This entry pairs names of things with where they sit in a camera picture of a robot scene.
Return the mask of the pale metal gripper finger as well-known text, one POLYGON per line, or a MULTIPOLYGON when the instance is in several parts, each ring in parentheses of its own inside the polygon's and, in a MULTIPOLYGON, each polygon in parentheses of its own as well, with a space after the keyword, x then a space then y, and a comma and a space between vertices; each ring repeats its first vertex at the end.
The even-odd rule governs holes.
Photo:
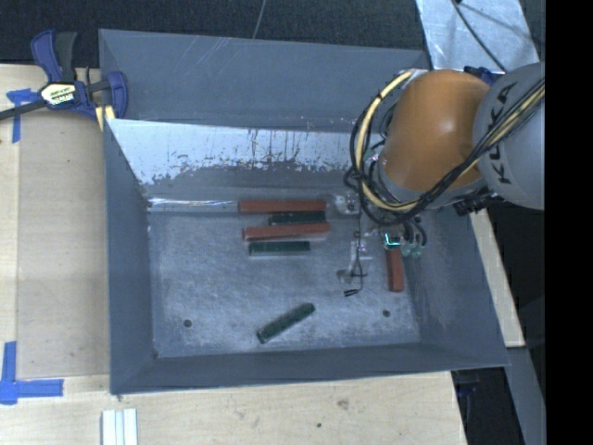
POLYGON ((358 215, 360 201, 355 193, 334 193, 328 198, 328 210, 336 215, 358 215))
POLYGON ((336 272, 339 280, 362 279, 367 275, 366 265, 372 260, 364 236, 360 231, 354 233, 350 242, 347 267, 336 272))

